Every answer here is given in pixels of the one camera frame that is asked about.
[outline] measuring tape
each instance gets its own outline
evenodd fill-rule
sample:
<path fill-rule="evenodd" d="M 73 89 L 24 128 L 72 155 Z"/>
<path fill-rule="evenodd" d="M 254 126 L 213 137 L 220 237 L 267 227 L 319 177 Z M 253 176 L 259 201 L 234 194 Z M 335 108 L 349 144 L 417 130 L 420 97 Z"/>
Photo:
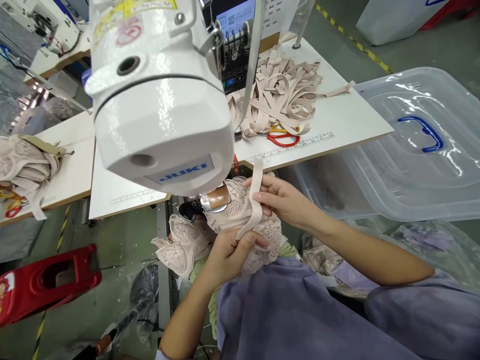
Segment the measuring tape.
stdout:
<path fill-rule="evenodd" d="M 310 138 L 305 139 L 305 140 L 301 140 L 295 146 L 292 146 L 292 147 L 278 147 L 278 148 L 275 148 L 275 149 L 272 149 L 272 150 L 269 150 L 269 151 L 262 152 L 258 155 L 255 155 L 255 156 L 248 157 L 245 160 L 248 163 L 253 164 L 255 162 L 255 160 L 259 160 L 259 159 L 263 160 L 263 159 L 267 159 L 267 158 L 272 158 L 274 156 L 281 155 L 281 154 L 284 154 L 284 153 L 288 153 L 288 152 L 291 152 L 291 151 L 295 151 L 295 150 L 298 150 L 298 149 L 301 149 L 301 148 L 305 148 L 305 147 L 310 146 L 312 144 L 316 144 L 316 143 L 319 143 L 321 141 L 328 140 L 328 139 L 331 139 L 331 138 L 334 138 L 334 137 L 335 137 L 335 135 L 334 135 L 333 132 L 331 132 L 331 131 L 330 132 L 325 132 L 323 134 L 313 136 L 313 137 L 310 137 Z"/>
<path fill-rule="evenodd" d="M 144 188 L 143 190 L 135 191 L 135 192 L 129 193 L 128 195 L 122 195 L 122 196 L 116 197 L 110 201 L 110 204 L 116 204 L 125 200 L 130 200 L 130 199 L 141 197 L 143 195 L 150 195 L 152 193 L 158 193 L 158 192 L 159 191 L 155 191 L 149 188 Z"/>
<path fill-rule="evenodd" d="M 292 146 L 292 147 L 278 147 L 278 148 L 275 148 L 275 149 L 272 149 L 272 150 L 269 150 L 269 151 L 262 152 L 258 155 L 247 158 L 246 161 L 249 162 L 250 164 L 253 164 L 255 162 L 255 160 L 257 160 L 257 159 L 262 159 L 263 160 L 263 159 L 266 159 L 266 158 L 271 158 L 271 157 L 274 157 L 274 156 L 277 156 L 277 155 L 284 154 L 286 152 L 291 152 L 291 151 L 295 151 L 295 150 L 298 150 L 298 149 L 301 149 L 301 148 L 305 148 L 307 146 L 310 146 L 310 145 L 313 145 L 313 144 L 316 144 L 316 143 L 319 143 L 321 141 L 328 140 L 328 139 L 331 139 L 331 138 L 334 138 L 334 137 L 335 137 L 335 135 L 334 135 L 333 132 L 325 132 L 323 134 L 313 136 L 313 137 L 310 137 L 310 138 L 305 139 L 305 140 L 301 140 L 297 145 Z M 142 190 L 139 190 L 139 191 L 132 192 L 132 193 L 127 194 L 127 195 L 116 197 L 116 198 L 114 198 L 110 201 L 110 204 L 120 203 L 120 202 L 123 202 L 123 201 L 126 201 L 126 200 L 135 199 L 135 198 L 138 198 L 138 197 L 141 197 L 141 196 L 144 196 L 144 195 L 151 195 L 153 193 L 158 193 L 158 191 L 155 191 L 155 190 L 152 190 L 152 189 L 149 189 L 149 188 L 145 188 L 145 189 L 142 189 Z"/>

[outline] red plastic stool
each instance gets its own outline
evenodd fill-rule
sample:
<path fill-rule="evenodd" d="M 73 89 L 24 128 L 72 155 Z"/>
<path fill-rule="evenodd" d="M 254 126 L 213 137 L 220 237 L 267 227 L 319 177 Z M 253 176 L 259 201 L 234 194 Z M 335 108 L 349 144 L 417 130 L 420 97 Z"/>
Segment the red plastic stool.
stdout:
<path fill-rule="evenodd" d="M 91 271 L 90 256 L 96 251 L 90 244 L 0 276 L 0 327 L 66 304 L 100 284 L 102 273 Z M 74 279 L 58 285 L 58 275 L 69 270 Z"/>
<path fill-rule="evenodd" d="M 427 0 L 427 3 L 437 3 L 435 0 Z M 430 30 L 436 27 L 448 15 L 464 12 L 463 19 L 471 18 L 480 7 L 480 0 L 450 0 L 438 12 L 423 25 L 420 30 Z"/>

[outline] white table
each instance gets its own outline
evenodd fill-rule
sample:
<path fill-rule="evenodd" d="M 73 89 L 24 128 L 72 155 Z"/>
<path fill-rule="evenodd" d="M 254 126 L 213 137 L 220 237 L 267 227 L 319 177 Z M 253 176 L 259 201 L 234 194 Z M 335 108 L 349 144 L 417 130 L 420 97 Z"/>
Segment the white table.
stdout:
<path fill-rule="evenodd" d="M 281 49 L 295 62 L 313 63 L 321 59 L 317 71 L 323 76 L 318 91 L 328 92 L 347 85 L 347 81 L 305 40 L 301 48 L 292 49 L 295 39 Z M 274 145 L 264 136 L 256 136 L 235 144 L 240 164 L 253 167 L 262 158 L 266 170 L 285 167 L 306 159 L 341 150 L 347 146 L 372 140 L 393 131 L 393 128 L 355 91 L 349 94 L 319 99 L 310 119 L 311 130 L 300 143 L 290 148 Z M 147 189 L 104 169 L 98 152 L 95 154 L 90 219 L 100 219 L 150 204 L 168 200 L 170 195 Z"/>
<path fill-rule="evenodd" d="M 295 40 L 282 44 L 281 51 L 296 64 L 320 59 L 317 74 L 323 76 L 323 81 L 317 92 L 347 85 L 348 81 L 305 39 L 301 40 L 299 49 L 292 49 Z M 309 120 L 311 130 L 297 145 L 279 147 L 265 136 L 239 141 L 235 144 L 235 154 L 240 165 L 252 168 L 256 159 L 262 159 L 265 170 L 274 170 L 373 140 L 394 130 L 354 89 L 348 94 L 319 98 L 314 105 L 316 111 Z"/>
<path fill-rule="evenodd" d="M 94 117 L 82 112 L 36 135 L 51 144 L 60 142 L 67 153 L 58 174 L 50 179 L 40 207 L 44 210 L 60 207 L 90 195 L 95 153 Z M 32 216 L 30 207 L 23 208 L 15 217 L 1 214 L 0 227 Z"/>
<path fill-rule="evenodd" d="M 48 79 L 52 75 L 60 72 L 67 65 L 86 56 L 90 56 L 90 40 L 92 38 L 91 30 L 89 26 L 85 26 L 82 29 L 83 32 L 80 34 L 78 43 L 73 48 L 72 52 L 58 57 L 57 54 L 46 49 L 39 49 L 30 65 L 30 69 L 39 74 L 42 78 Z M 26 75 L 23 79 L 23 83 L 28 86 L 33 85 L 35 81 L 36 80 L 29 75 Z"/>

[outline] person's left hand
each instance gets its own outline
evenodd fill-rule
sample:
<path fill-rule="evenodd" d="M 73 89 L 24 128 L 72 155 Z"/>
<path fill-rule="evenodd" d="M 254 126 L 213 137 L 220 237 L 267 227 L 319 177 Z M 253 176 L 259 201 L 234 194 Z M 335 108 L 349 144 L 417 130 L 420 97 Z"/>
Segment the person's left hand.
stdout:
<path fill-rule="evenodd" d="M 255 243 L 262 248 L 269 246 L 268 240 L 255 231 L 248 231 L 237 241 L 235 238 L 239 231 L 240 228 L 237 227 L 217 235 L 208 260 L 201 270 L 199 276 L 212 291 L 240 274 Z"/>

